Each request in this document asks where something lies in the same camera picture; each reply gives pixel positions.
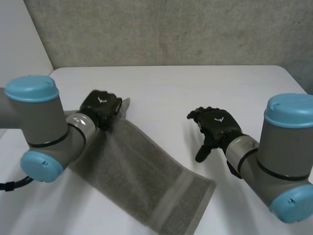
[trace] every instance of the towel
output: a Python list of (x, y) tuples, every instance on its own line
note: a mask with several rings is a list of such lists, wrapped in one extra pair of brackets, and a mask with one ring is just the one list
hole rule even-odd
[(160, 235), (192, 235), (215, 183), (176, 162), (125, 119), (123, 101), (112, 129), (98, 130), (70, 168)]

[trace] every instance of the gray wall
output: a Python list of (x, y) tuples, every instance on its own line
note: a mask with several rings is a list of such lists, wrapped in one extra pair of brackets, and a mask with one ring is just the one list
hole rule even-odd
[(313, 0), (24, 0), (54, 68), (280, 65), (313, 94)]

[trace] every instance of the white table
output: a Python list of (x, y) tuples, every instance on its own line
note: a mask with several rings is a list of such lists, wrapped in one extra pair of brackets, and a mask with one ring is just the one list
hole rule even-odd
[[(55, 79), (65, 110), (78, 109), (93, 89), (131, 98), (127, 119), (186, 168), (214, 179), (217, 188), (196, 235), (311, 235), (313, 220), (284, 224), (246, 185), (230, 174), (224, 155), (214, 151), (203, 163), (194, 156), (203, 142), (186, 119), (199, 106), (228, 110), (243, 131), (260, 139), (263, 111), (270, 97), (303, 93), (277, 66), (175, 66), (64, 68)], [(27, 150), (20, 130), (0, 139), (0, 179), (22, 177), (19, 159)], [(66, 170), (54, 183), (32, 183), (0, 192), (0, 234), (152, 235), (80, 177)]]

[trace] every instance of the robotic hand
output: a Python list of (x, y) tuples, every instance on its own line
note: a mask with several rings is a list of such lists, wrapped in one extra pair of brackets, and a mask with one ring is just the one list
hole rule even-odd
[(13, 191), (33, 180), (53, 182), (74, 162), (96, 129), (106, 131), (122, 99), (105, 91), (92, 91), (79, 111), (65, 115), (52, 78), (19, 77), (0, 88), (0, 128), (21, 129), (29, 145), (20, 164), (27, 177), (0, 184)]
[[(214, 148), (221, 148), (225, 153), (230, 141), (244, 135), (236, 120), (226, 110), (199, 107), (192, 111), (187, 118), (193, 119), (198, 124), (205, 137), (204, 143), (196, 155), (198, 163), (203, 162)], [(242, 179), (228, 161), (227, 166), (233, 175)]]
[(268, 101), (260, 144), (242, 133), (225, 110), (197, 108), (193, 119), (204, 133), (196, 155), (202, 162), (221, 148), (230, 172), (245, 180), (281, 221), (292, 223), (313, 214), (313, 96), (280, 94)]

